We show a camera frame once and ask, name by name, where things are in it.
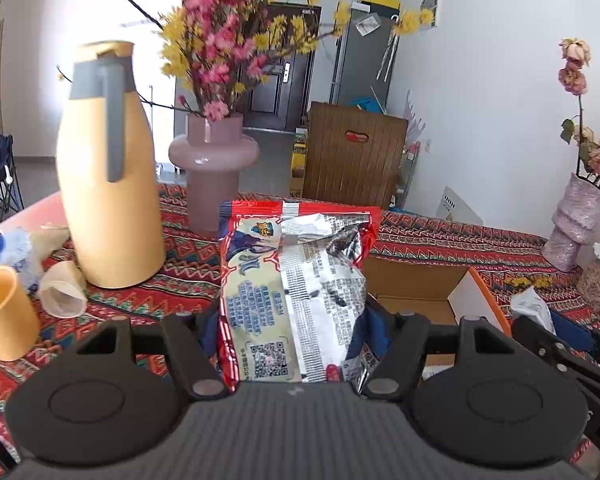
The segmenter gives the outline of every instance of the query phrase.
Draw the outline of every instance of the gray refrigerator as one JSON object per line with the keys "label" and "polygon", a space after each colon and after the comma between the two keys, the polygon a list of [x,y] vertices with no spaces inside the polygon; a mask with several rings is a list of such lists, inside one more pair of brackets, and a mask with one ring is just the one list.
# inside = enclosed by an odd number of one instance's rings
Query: gray refrigerator
{"label": "gray refrigerator", "polygon": [[365,16],[369,16],[369,13],[353,10],[349,27],[338,40],[330,102],[349,105],[360,98],[373,98],[375,91],[378,102],[384,109],[393,70],[394,60],[391,59],[391,51],[386,56],[380,77],[376,79],[376,76],[382,65],[395,22],[384,16],[375,15],[381,22],[380,27],[362,36],[355,24],[358,19]]}

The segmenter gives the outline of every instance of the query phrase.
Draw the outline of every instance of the floor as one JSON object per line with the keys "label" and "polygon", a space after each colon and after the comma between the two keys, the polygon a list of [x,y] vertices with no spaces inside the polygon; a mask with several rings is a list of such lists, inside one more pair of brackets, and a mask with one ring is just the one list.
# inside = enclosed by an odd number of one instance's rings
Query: floor
{"label": "floor", "polygon": [[[260,158],[240,174],[240,191],[288,195],[294,136],[268,132],[250,132],[250,136],[260,145]],[[59,190],[52,158],[16,158],[16,168],[25,207]],[[160,180],[180,183],[183,179],[163,173]]]}

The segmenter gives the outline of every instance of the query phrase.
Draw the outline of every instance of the patterned tablecloth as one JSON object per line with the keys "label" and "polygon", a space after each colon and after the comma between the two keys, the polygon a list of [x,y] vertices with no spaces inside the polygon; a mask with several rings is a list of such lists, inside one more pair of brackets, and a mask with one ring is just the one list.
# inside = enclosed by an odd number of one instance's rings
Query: patterned tablecloth
{"label": "patterned tablecloth", "polygon": [[[0,362],[0,438],[14,454],[2,416],[5,403],[20,383],[64,348],[113,316],[125,314],[133,324],[149,324],[173,312],[198,312],[218,294],[218,248],[186,228],[186,189],[162,185],[160,202],[167,259],[158,274],[122,290],[90,285],[87,312],[76,319],[53,318],[34,300],[42,324],[41,342],[19,361]],[[549,277],[550,284],[538,289],[549,306],[580,324],[600,326],[600,315],[575,290],[581,270],[564,273],[552,267],[540,253],[544,242],[534,235],[387,212],[372,253],[414,264],[474,266],[507,316],[510,297],[519,290],[506,283],[510,278],[524,276],[535,282],[538,277]],[[69,259],[75,259],[70,241],[48,258],[44,267]],[[158,374],[166,371],[161,356],[147,357],[138,364]]]}

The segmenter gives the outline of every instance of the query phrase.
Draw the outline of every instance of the yellow thermos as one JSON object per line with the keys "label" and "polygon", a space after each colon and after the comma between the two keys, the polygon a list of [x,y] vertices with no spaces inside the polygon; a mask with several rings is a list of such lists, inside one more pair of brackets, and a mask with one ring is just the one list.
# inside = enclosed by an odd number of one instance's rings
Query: yellow thermos
{"label": "yellow thermos", "polygon": [[88,282],[123,288],[164,263],[154,144],[132,71],[133,43],[80,47],[58,133],[58,180]]}

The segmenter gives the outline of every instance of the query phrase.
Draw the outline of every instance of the gray handle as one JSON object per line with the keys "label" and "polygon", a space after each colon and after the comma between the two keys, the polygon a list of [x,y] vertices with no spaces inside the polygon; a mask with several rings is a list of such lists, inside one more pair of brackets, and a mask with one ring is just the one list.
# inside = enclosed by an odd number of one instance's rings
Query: gray handle
{"label": "gray handle", "polygon": [[125,173],[125,69],[119,63],[100,67],[105,101],[107,181],[117,182]]}

